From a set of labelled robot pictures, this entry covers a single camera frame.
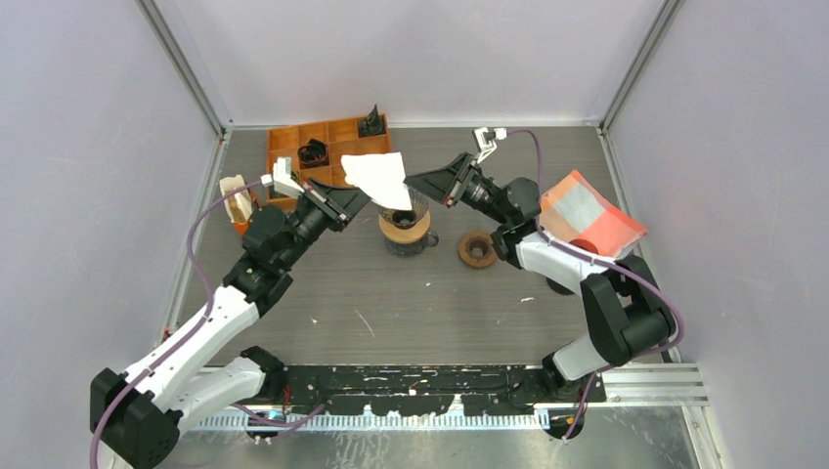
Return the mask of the clear smoky glass dripper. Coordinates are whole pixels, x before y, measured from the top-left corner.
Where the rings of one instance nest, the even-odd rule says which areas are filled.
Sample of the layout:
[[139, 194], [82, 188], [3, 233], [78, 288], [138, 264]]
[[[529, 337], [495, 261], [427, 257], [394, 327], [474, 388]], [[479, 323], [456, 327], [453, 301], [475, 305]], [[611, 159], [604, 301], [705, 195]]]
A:
[[428, 212], [428, 198], [426, 196], [411, 188], [408, 188], [408, 193], [411, 203], [409, 210], [379, 209], [379, 215], [383, 221], [401, 230], [412, 228]]

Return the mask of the white paper coffee filter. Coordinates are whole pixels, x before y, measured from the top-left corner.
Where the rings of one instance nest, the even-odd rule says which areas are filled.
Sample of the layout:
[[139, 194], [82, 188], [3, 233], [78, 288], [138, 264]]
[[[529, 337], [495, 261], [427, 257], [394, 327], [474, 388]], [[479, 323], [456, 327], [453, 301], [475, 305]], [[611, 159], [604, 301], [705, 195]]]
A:
[[345, 154], [341, 165], [345, 182], [363, 191], [377, 205], [392, 210], [413, 208], [400, 152]]

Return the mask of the grey glass server jug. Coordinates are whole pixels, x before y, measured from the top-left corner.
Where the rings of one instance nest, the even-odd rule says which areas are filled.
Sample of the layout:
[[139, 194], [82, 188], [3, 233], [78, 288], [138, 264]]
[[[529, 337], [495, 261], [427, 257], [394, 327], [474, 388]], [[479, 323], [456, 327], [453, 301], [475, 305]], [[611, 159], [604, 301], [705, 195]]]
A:
[[413, 257], [424, 251], [427, 247], [436, 246], [440, 238], [429, 229], [408, 229], [398, 230], [392, 227], [389, 230], [382, 230], [387, 250], [398, 257]]

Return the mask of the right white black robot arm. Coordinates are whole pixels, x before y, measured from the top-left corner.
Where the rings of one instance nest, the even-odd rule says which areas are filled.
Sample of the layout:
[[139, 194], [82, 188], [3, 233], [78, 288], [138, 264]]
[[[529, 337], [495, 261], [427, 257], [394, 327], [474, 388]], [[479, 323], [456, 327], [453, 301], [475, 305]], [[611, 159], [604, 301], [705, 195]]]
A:
[[586, 334], [543, 360], [543, 387], [553, 400], [569, 400], [584, 376], [624, 365], [679, 336], [679, 322], [641, 258], [593, 254], [540, 228], [535, 181], [520, 177], [498, 186], [464, 152], [449, 165], [410, 175], [405, 182], [446, 207], [461, 202], [496, 221], [491, 240], [501, 260], [582, 300]]

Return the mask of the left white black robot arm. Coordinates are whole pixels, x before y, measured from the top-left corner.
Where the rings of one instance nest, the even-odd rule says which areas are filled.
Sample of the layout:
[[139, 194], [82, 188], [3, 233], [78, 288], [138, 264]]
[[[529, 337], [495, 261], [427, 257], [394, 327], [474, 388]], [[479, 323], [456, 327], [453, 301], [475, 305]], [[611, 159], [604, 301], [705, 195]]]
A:
[[289, 289], [290, 271], [326, 231], [343, 231], [370, 202], [358, 188], [309, 181], [295, 209], [253, 212], [243, 253], [205, 305], [166, 341], [122, 372], [106, 367], [90, 384], [89, 465], [107, 446], [133, 468], [154, 468], [182, 433], [225, 406], [284, 393], [286, 374], [273, 355], [253, 347], [207, 376], [196, 374], [232, 338], [267, 314]]

